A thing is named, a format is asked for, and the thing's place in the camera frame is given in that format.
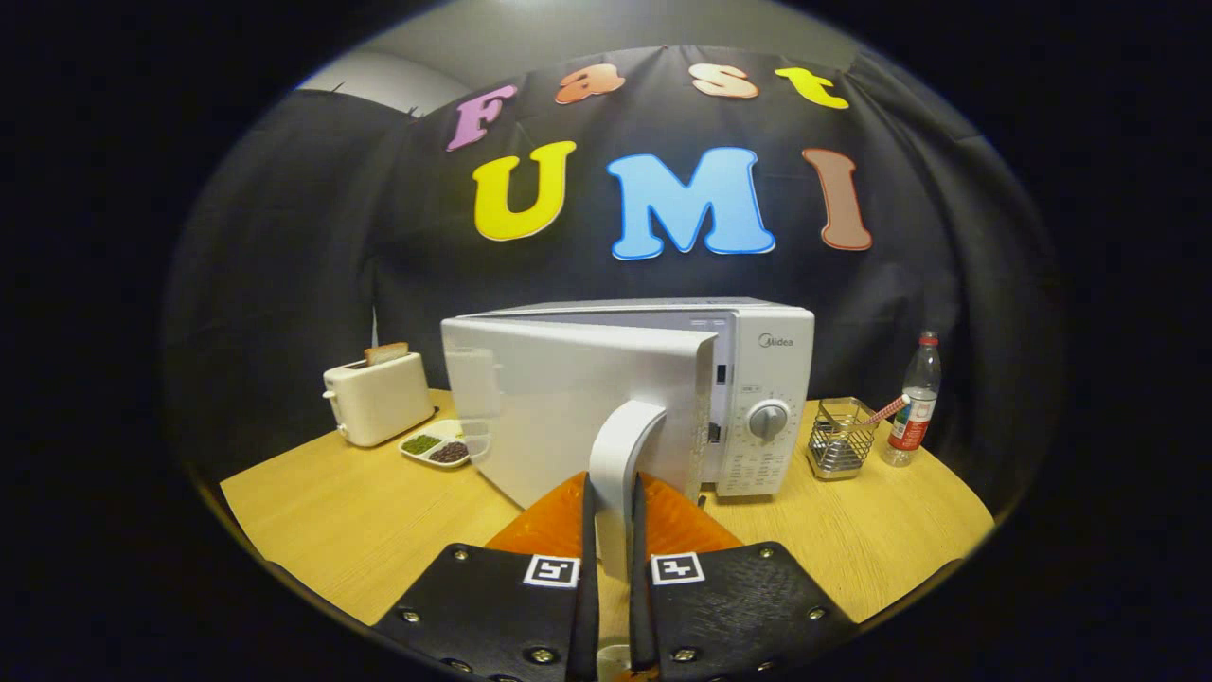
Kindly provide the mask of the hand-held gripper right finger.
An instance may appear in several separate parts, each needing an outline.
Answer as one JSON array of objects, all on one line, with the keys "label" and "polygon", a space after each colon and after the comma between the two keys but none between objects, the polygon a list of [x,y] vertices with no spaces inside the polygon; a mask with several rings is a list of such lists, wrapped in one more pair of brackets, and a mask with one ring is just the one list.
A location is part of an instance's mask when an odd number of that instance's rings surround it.
[{"label": "hand-held gripper right finger", "polygon": [[791,681],[861,627],[777,541],[745,544],[657,476],[633,485],[631,664],[654,681]]}]

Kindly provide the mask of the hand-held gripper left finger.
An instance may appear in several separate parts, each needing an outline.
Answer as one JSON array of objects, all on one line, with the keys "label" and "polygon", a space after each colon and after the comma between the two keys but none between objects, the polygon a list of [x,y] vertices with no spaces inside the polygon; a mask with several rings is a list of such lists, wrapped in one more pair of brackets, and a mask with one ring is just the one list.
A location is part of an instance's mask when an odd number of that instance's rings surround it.
[{"label": "hand-held gripper left finger", "polygon": [[376,638],[475,680],[598,680],[594,514],[578,472],[484,548],[448,544],[376,621]]}]

